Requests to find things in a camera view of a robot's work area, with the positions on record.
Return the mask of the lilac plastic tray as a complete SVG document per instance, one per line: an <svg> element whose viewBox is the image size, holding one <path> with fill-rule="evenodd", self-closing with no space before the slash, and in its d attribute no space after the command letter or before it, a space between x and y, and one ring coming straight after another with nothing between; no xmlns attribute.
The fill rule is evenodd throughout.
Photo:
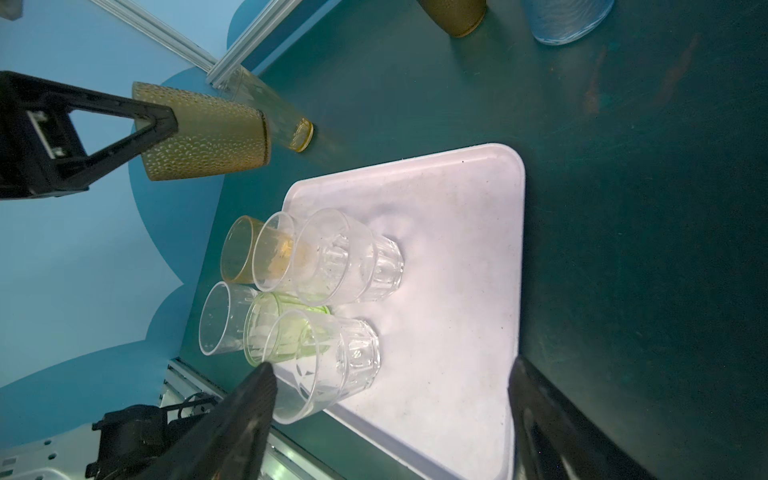
<svg viewBox="0 0 768 480"><path fill-rule="evenodd" d="M294 183L295 216L343 211L400 247L400 288L338 315L377 331L372 386L328 414L429 479L509 479L525 167L489 143Z"/></svg>

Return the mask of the clear faceted glass back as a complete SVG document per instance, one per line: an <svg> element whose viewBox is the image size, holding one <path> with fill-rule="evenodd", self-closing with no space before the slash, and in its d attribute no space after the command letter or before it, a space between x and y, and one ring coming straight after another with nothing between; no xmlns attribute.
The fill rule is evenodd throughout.
<svg viewBox="0 0 768 480"><path fill-rule="evenodd" d="M342 211L315 212L297 241L291 281L308 305L380 301L400 287L404 259L397 243Z"/></svg>

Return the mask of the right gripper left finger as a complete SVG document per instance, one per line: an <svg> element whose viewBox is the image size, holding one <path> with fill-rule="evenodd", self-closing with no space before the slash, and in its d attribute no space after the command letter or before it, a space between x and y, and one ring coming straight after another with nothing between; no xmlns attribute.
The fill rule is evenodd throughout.
<svg viewBox="0 0 768 480"><path fill-rule="evenodd" d="M277 379L262 363L138 479L256 479L275 409Z"/></svg>

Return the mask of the dark brown textured cup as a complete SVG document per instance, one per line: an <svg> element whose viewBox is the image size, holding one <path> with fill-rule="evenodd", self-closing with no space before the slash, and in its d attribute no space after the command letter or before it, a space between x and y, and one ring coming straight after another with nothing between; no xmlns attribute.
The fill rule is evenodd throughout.
<svg viewBox="0 0 768 480"><path fill-rule="evenodd" d="M142 154L151 181L241 172L270 161L271 140L262 111L222 98L143 82L132 98L171 108L178 132Z"/></svg>

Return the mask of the amber faceted glass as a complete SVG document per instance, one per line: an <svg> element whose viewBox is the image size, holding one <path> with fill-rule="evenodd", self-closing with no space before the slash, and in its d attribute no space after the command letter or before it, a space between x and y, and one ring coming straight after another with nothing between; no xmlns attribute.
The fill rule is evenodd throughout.
<svg viewBox="0 0 768 480"><path fill-rule="evenodd" d="M253 284L253 251L264 223L248 215L239 217L230 227L220 255L221 278L230 283Z"/></svg>

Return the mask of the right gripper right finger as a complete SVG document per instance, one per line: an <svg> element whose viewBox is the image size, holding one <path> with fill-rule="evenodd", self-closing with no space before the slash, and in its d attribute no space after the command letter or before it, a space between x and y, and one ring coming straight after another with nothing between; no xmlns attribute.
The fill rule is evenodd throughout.
<svg viewBox="0 0 768 480"><path fill-rule="evenodd" d="M651 479L531 362L518 356L508 397L529 479Z"/></svg>

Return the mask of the clear faceted glass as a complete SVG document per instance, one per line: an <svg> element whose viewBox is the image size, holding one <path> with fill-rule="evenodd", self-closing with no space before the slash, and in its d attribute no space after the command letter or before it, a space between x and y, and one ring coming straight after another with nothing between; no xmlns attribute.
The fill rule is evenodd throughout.
<svg viewBox="0 0 768 480"><path fill-rule="evenodd" d="M260 291L296 294L292 267L306 256L307 247L299 241L306 221L306 216L278 211L264 222L251 255L252 277Z"/></svg>
<svg viewBox="0 0 768 480"><path fill-rule="evenodd" d="M397 243L342 211L315 212L297 241L291 281L308 305L380 301L400 287L404 259Z"/></svg>
<svg viewBox="0 0 768 480"><path fill-rule="evenodd" d="M259 292L248 285L220 281L207 295L199 320L203 355L241 351L251 305Z"/></svg>
<svg viewBox="0 0 768 480"><path fill-rule="evenodd" d="M289 310L269 330L262 360L277 378L273 419L288 425L368 389L380 342L364 320Z"/></svg>

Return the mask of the green faceted glass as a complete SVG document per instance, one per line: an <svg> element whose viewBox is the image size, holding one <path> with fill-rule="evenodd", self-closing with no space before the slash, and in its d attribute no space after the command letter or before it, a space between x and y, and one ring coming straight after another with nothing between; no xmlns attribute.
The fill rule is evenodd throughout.
<svg viewBox="0 0 768 480"><path fill-rule="evenodd" d="M281 315L290 310L331 313L327 306L311 307L289 294L259 293L248 310L243 334L243 351L250 366L257 367L264 359L268 362L286 359L288 351L276 346L281 336L280 326L276 323Z"/></svg>

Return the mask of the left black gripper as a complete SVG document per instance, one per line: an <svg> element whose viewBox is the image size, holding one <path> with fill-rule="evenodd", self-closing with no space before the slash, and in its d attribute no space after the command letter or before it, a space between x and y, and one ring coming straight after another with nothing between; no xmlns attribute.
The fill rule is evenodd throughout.
<svg viewBox="0 0 768 480"><path fill-rule="evenodd" d="M76 122L78 115L126 130L89 144L87 124ZM178 120L168 106L3 71L1 198L85 192L178 131Z"/></svg>

